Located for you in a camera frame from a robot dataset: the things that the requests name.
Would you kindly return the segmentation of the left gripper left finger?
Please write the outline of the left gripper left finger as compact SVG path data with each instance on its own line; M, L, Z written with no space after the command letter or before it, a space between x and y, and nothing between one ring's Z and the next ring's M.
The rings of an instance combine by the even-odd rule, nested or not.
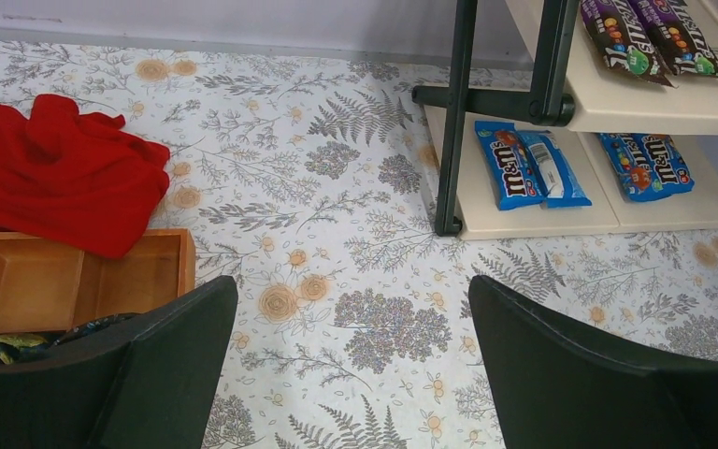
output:
M236 318L220 276L162 307L0 365L0 448L197 448Z

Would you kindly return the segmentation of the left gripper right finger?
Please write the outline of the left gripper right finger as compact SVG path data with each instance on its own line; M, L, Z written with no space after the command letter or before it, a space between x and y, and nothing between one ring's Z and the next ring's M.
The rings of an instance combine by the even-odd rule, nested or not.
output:
M626 340L485 275L468 302L509 448L718 448L718 361Z

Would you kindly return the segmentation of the blue white candy bag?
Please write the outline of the blue white candy bag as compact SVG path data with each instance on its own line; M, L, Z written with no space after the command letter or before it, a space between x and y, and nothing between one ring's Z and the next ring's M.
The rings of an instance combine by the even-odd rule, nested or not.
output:
M520 130L519 139L535 165L538 185L548 209L583 208L592 205L567 158L549 131Z

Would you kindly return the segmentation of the blue M&M candy bag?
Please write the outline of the blue M&M candy bag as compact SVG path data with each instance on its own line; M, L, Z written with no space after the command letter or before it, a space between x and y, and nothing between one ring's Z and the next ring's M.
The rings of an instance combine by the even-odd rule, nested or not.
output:
M648 157L667 194L689 193L695 186L688 165L675 147L672 137L658 134L633 134L639 148Z

